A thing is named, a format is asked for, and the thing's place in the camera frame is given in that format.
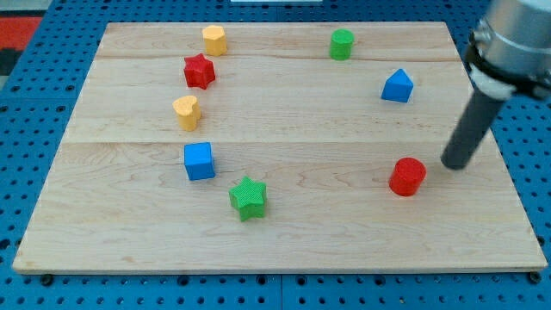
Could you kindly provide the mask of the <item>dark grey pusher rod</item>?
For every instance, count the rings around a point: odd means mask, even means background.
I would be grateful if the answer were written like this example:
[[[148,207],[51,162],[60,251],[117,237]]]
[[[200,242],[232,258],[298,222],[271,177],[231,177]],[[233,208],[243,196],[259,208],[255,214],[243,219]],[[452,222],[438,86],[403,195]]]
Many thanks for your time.
[[[445,167],[454,171],[467,167],[504,103],[474,89],[440,157]]]

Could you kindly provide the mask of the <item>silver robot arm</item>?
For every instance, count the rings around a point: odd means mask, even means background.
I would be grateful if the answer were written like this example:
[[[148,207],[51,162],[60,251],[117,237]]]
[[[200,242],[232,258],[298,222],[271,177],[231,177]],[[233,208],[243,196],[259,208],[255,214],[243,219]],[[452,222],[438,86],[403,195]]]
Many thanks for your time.
[[[441,155],[456,171],[467,166],[512,97],[550,97],[550,2],[492,1],[469,36],[465,61],[474,92]]]

